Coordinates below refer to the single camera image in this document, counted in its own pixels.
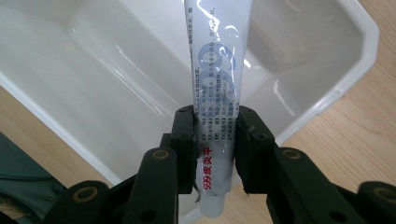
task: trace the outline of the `toothpaste tube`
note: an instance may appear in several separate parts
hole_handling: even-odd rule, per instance
[[[191,52],[200,209],[218,217],[231,189],[234,129],[251,0],[184,0]]]

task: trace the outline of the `white plastic bin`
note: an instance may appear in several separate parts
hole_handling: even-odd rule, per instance
[[[192,104],[180,0],[0,0],[0,30],[0,84],[114,184]],[[241,103],[281,144],[372,66],[377,41],[357,0],[256,0]]]

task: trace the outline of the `wooden surface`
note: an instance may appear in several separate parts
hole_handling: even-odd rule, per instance
[[[66,187],[84,180],[110,183],[58,135],[0,87],[0,132]]]
[[[396,185],[396,1],[361,3],[380,29],[374,67],[284,144],[304,151],[333,183],[353,191],[368,180]],[[272,221],[265,196],[247,196],[239,184],[227,196],[221,217],[195,223]]]
[[[303,150],[337,185],[354,190],[380,180],[396,185],[396,1],[361,0],[381,32],[375,66],[342,99],[312,119],[284,146]],[[73,149],[0,88],[0,132],[66,186],[108,183]],[[265,196],[237,185],[222,217],[196,223],[272,223]]]

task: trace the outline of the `tube label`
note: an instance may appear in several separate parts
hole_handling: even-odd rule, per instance
[[[196,183],[203,200],[223,196],[231,189],[251,4],[245,0],[185,0],[198,118]]]

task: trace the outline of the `screw hole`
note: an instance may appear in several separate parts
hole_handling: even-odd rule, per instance
[[[98,188],[94,186],[87,186],[81,189],[78,189],[73,194],[73,201],[76,203],[86,203],[95,198],[98,194]]]
[[[260,139],[265,139],[265,138],[268,137],[268,135],[265,134],[265,133],[259,133],[259,134],[256,135],[256,137],[257,137],[257,138],[260,138]]]
[[[140,214],[140,221],[144,223],[150,223],[154,221],[156,214],[152,210],[144,211]]]
[[[338,212],[338,211],[330,211],[329,212],[329,217],[339,223],[345,223],[347,222],[347,218],[344,214]]]
[[[396,191],[382,187],[376,187],[374,188],[374,194],[388,203],[396,204]]]
[[[157,160],[164,160],[169,156],[169,152],[165,150],[156,150],[155,152],[152,153],[152,157],[154,157]]]
[[[291,160],[299,160],[301,158],[301,155],[298,151],[291,149],[284,150],[283,155]]]

